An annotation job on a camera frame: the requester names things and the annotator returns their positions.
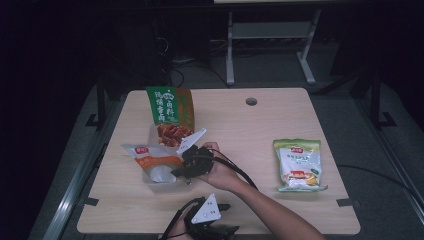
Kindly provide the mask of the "white metal table frame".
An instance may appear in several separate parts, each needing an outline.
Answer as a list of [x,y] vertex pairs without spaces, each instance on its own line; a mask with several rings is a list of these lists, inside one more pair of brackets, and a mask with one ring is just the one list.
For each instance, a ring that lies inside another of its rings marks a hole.
[[235,84],[233,64],[233,41],[251,39],[304,39],[306,41],[302,51],[296,53],[298,62],[308,84],[315,84],[316,80],[311,71],[307,56],[318,26],[321,10],[314,11],[310,21],[300,22],[247,22],[239,23],[233,20],[233,13],[228,14],[227,26],[227,54],[226,54],[226,83]]

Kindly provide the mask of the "white and pale green packet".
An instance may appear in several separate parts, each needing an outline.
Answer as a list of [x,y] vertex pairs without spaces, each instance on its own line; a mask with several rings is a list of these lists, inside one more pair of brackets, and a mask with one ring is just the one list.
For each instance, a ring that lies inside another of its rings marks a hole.
[[279,192],[318,192],[328,188],[321,184],[321,141],[276,139],[273,148],[280,163]]

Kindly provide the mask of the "black metal stand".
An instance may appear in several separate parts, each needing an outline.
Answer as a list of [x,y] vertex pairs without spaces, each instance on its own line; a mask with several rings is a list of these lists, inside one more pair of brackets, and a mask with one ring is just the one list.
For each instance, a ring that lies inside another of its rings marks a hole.
[[89,116],[86,126],[95,127],[96,130],[100,130],[106,120],[105,87],[101,76],[96,81],[96,99],[97,113]]
[[372,73],[370,120],[373,126],[381,130],[383,127],[396,127],[397,124],[389,112],[380,111],[381,78],[377,70]]

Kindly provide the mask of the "person's right hand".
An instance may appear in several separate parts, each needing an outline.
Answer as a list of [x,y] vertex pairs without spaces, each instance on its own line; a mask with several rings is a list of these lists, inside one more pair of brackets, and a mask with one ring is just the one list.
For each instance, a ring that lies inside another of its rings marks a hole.
[[230,192],[233,192],[243,183],[234,170],[216,161],[213,162],[212,169],[208,173],[199,176],[199,179],[217,189]]

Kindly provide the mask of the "aluminium frame rail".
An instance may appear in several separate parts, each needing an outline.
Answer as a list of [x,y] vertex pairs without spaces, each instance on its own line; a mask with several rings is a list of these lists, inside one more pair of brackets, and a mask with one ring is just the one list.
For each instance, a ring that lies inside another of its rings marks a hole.
[[85,157],[77,165],[76,171],[42,240],[60,240],[73,210],[78,203],[81,192],[94,169],[99,166],[107,146],[107,143],[101,143],[98,146],[91,147]]
[[383,133],[384,127],[396,127],[397,124],[388,112],[383,112],[382,114],[378,113],[377,120],[374,120],[371,108],[368,107],[363,100],[355,100],[355,105],[359,109],[361,115],[367,120],[368,128],[376,138],[394,169],[395,176],[398,179],[398,185],[404,189],[412,208],[424,223],[424,197],[418,192],[417,187],[401,163],[399,156]]

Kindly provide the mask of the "green seasoning packet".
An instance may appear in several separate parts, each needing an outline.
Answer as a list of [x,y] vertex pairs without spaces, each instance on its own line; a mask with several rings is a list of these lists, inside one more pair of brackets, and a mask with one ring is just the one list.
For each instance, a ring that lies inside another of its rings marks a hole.
[[189,89],[155,86],[146,89],[158,143],[178,147],[182,139],[194,133],[195,117]]

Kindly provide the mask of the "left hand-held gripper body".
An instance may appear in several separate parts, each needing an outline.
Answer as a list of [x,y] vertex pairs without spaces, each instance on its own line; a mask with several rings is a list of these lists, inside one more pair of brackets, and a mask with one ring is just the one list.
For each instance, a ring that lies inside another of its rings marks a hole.
[[235,234],[226,234],[226,229],[231,226],[214,225],[214,222],[222,217],[215,194],[197,199],[196,202],[197,205],[184,217],[187,234],[193,240],[232,240]]

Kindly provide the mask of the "white and orange packet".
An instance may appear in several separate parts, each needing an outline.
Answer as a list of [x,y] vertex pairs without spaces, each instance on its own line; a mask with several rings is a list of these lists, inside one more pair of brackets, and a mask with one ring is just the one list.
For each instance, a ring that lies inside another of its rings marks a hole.
[[183,166],[178,156],[171,155],[162,146],[123,144],[122,147],[154,183],[175,182],[176,177],[172,171]]

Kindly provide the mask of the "person's left hand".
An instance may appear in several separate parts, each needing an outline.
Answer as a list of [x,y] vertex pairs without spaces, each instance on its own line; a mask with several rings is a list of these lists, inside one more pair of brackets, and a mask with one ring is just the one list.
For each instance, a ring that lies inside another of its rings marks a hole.
[[183,217],[180,217],[170,229],[166,240],[193,240],[193,238],[186,233]]

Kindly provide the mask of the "clear plastic storage container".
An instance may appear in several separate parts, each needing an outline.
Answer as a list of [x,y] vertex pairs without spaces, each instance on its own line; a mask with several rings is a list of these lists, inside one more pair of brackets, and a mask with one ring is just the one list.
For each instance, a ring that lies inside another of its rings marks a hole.
[[[149,137],[147,146],[152,157],[168,157],[175,156],[178,159],[181,157],[177,154],[177,147],[167,147],[159,144],[159,136],[157,127],[154,124],[150,125]],[[171,171],[176,169],[174,164],[160,164],[150,167],[145,170],[142,175],[142,181],[155,193],[177,193],[189,192],[197,184],[195,179],[176,178],[171,174]]]

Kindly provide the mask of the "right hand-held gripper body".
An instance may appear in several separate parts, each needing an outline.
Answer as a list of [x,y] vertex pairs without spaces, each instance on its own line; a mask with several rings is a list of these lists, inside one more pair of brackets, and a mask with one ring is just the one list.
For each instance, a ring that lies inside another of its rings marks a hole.
[[182,167],[187,169],[186,179],[204,175],[212,169],[212,154],[207,148],[198,148],[195,145],[206,132],[207,130],[202,128],[188,137],[184,137],[176,151],[183,159]]

